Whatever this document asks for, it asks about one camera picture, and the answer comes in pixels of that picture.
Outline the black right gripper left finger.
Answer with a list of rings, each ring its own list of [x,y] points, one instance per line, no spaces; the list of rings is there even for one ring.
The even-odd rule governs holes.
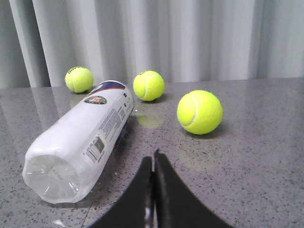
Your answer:
[[[144,157],[134,179],[119,200],[92,228],[152,227],[152,159]]]

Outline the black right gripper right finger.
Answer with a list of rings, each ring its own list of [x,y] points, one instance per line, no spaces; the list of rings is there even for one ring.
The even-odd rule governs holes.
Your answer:
[[[160,228],[230,228],[188,189],[164,153],[154,153],[157,223]]]

